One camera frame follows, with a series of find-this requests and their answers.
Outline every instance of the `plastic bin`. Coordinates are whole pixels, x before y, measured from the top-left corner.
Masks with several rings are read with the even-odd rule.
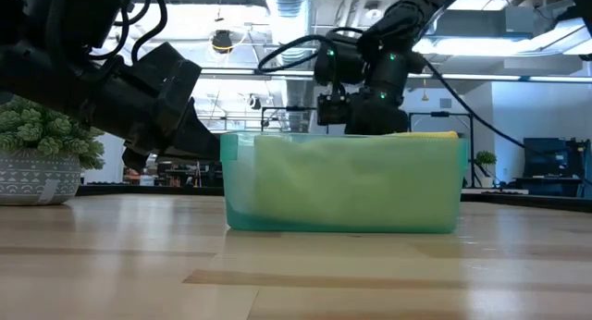
[[[461,139],[234,132],[221,137],[227,221],[254,231],[450,233]]]

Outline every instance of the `potted plant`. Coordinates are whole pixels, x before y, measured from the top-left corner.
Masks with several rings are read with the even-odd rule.
[[[0,205],[72,198],[82,168],[102,168],[103,132],[15,96],[0,105]]]
[[[481,187],[483,188],[491,188],[493,187],[493,178],[489,175],[488,166],[492,166],[498,163],[498,158],[495,154],[490,153],[488,151],[481,151],[477,153],[477,157],[475,159],[475,164],[478,166],[483,167],[481,171],[483,172],[483,176],[479,177],[479,181],[481,182]]]

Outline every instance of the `patterned pot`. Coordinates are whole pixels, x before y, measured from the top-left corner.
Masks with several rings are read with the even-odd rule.
[[[43,156],[36,150],[0,151],[0,205],[60,204],[76,195],[76,155]]]

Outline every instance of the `ceiling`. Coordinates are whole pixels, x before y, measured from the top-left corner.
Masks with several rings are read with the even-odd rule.
[[[396,1],[308,0],[307,22],[305,27],[301,27],[297,22],[277,21],[273,11],[263,6],[225,5],[226,1],[222,0],[167,0],[167,26],[143,47],[141,56],[160,43],[170,42],[186,58],[203,68],[256,68],[259,60],[276,49],[279,43],[287,43],[292,38],[307,33],[325,34],[336,26],[367,28],[379,19],[386,7]],[[523,6],[530,6],[533,2],[510,1]],[[552,1],[554,0],[534,0],[538,3]],[[487,6],[487,10],[498,10],[507,3],[506,0],[473,0],[471,6]],[[142,5],[138,4],[131,16],[141,7]],[[131,28],[130,40],[124,50],[129,52],[134,41],[153,28],[159,19],[158,7],[151,6],[145,18]],[[211,40],[214,32],[218,30],[231,31],[231,40],[235,46],[230,54],[221,55],[213,50]],[[110,49],[116,44],[116,34],[117,30],[111,32],[110,41],[105,44],[104,49]],[[314,44],[303,47],[305,53],[310,53],[308,51],[314,49]],[[578,62],[577,56],[564,55],[531,58],[528,62],[524,62],[524,58],[512,62],[508,57],[428,55],[428,58],[442,72],[467,74],[570,74],[577,70],[571,65]],[[566,67],[561,70],[557,70],[557,67],[549,68],[549,65],[557,64],[566,64]],[[304,64],[303,67],[312,68],[313,64]],[[463,81],[453,84],[460,91],[470,90],[474,85]],[[409,82],[411,88],[424,85],[423,80]],[[428,81],[427,86],[438,84]],[[204,123],[209,128],[258,129],[261,111],[253,110],[249,106],[250,98],[259,98],[262,106],[311,105],[312,91],[307,90],[299,89],[285,80],[199,80],[193,96],[198,115],[202,120],[205,119]],[[294,91],[299,91],[299,96],[295,99]],[[307,123],[306,117],[295,118],[294,114],[277,111],[265,113],[268,117],[272,114],[273,117],[278,117],[278,120],[271,120],[271,129],[291,128],[294,122],[300,122],[304,126]],[[227,119],[221,120],[223,116],[227,116]]]

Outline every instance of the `wooden surface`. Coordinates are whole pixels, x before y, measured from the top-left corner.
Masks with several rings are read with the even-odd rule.
[[[455,235],[227,230],[223,199],[0,207],[0,319],[592,319],[592,215],[464,203]]]

